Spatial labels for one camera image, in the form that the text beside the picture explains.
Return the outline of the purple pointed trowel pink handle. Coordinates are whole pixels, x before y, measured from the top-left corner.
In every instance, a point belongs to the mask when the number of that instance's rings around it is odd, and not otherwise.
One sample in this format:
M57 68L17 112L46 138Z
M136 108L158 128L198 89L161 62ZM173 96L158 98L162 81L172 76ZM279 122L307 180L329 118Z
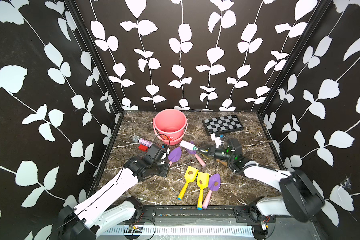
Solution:
M173 149L168 155L169 166L171 167L172 164L178 162L181 158L181 155L182 155L181 147L177 147L177 148Z

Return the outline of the small circuit board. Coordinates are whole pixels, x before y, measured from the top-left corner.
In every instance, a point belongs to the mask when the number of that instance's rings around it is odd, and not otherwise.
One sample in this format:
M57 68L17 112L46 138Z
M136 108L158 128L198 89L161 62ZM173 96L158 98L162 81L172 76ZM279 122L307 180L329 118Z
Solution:
M125 235L139 235L143 232L143 226L138 225L129 225L126 226L124 234Z

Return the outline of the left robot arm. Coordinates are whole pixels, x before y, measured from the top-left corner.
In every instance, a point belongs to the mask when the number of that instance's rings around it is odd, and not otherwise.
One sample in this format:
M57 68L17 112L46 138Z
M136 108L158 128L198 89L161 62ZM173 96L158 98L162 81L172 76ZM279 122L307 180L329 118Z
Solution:
M134 198L112 207L127 190L150 177L166 177L168 148L152 144L146 152L124 161L119 173L95 194L75 207L65 206L48 240L95 240L114 225L130 220L141 206Z

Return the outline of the black front rail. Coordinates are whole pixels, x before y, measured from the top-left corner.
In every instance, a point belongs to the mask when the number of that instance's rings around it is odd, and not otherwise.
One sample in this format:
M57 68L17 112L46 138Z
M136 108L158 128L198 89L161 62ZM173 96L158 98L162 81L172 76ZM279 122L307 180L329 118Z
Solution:
M236 223L259 225L261 223L275 223L276 216L263 216L250 206L209 206L207 209L198 210L193 205L143 205L134 213L132 219L149 219L156 221L158 218L231 218Z

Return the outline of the yellow shovel blue tip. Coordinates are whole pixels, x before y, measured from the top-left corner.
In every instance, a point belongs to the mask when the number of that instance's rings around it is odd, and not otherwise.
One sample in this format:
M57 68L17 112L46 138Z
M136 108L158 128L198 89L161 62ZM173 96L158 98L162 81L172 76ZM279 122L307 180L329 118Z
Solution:
M204 189L207 188L209 185L209 178L210 175L208 173L199 172L197 175L197 186L200 188L197 209L200 211L203 209L202 207L203 198L204 198L203 194L204 194Z

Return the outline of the pink plastic bucket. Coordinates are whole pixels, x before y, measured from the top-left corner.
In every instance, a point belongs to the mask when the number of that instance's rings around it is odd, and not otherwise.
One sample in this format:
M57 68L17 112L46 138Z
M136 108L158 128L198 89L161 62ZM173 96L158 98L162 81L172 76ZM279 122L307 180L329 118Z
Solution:
M182 141L188 128L186 115L176 109L166 109L153 118L155 135L167 145L177 145Z

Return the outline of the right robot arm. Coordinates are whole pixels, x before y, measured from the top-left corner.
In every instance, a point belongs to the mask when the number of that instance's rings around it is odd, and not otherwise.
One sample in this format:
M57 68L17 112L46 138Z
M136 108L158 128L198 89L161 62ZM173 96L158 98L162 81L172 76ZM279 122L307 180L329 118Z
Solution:
M219 160L234 174L262 182L281 193L278 197L259 197L252 202L254 217L287 216L305 223L325 206L324 197L303 171L278 170L248 159L235 138L223 137L202 153Z

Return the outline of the black white checkerboard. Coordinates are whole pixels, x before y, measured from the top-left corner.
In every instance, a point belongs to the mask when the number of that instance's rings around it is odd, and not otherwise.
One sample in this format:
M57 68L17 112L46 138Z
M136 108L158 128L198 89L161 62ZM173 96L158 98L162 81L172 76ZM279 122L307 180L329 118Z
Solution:
M237 115L227 115L216 118L204 119L202 124L208 136L223 135L232 132L239 132L244 129Z

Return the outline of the red small block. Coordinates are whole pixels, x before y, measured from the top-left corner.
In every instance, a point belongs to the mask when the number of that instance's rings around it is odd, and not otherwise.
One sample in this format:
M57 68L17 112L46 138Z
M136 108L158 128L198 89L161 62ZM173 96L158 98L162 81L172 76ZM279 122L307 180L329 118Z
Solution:
M139 148L139 150L142 151L142 152L146 152L146 151L149 149L149 147L144 146L144 145L139 145L138 148Z

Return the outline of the purple glitter microphone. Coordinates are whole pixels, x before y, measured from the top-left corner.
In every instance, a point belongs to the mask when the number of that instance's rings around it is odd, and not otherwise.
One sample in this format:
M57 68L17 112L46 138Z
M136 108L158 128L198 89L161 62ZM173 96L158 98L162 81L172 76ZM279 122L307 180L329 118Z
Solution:
M138 144L146 146L148 148L150 148L154 144L153 142L148 141L144 138L141 138L140 136L133 136L132 140L134 143L138 143Z

